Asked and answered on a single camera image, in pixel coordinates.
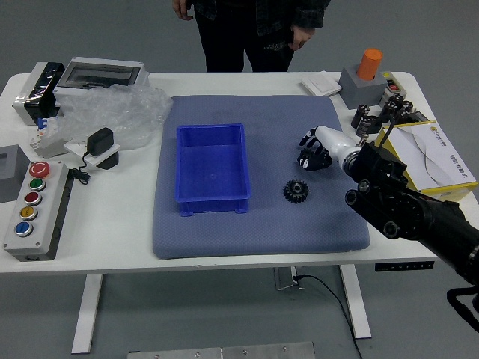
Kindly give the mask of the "person's right hand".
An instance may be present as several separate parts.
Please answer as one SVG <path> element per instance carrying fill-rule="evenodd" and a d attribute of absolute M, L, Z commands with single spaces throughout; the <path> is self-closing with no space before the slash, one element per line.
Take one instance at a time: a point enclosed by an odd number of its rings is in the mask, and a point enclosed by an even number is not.
<path fill-rule="evenodd" d="M 177 15 L 178 19 L 183 21 L 191 21 L 194 16 L 189 13 L 192 7 L 191 0 L 173 0 L 172 9 Z"/>

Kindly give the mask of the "person's left hand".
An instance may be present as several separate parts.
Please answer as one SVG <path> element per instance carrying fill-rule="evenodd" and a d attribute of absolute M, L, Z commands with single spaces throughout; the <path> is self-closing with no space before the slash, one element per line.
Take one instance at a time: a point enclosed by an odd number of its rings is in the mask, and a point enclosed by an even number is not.
<path fill-rule="evenodd" d="M 292 25 L 291 31 L 293 32 L 293 39 L 290 43 L 290 48 L 293 51 L 301 49 L 315 33 L 314 28 L 304 28 L 298 25 Z"/>

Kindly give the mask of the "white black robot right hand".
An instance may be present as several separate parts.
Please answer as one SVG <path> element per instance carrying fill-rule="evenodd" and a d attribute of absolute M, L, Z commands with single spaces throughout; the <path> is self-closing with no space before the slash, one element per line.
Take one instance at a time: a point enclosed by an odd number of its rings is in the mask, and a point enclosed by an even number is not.
<path fill-rule="evenodd" d="M 337 162 L 348 175 L 360 150 L 353 139 L 326 126 L 310 129 L 299 145 L 302 149 L 297 162 L 305 170 L 317 171 Z"/>

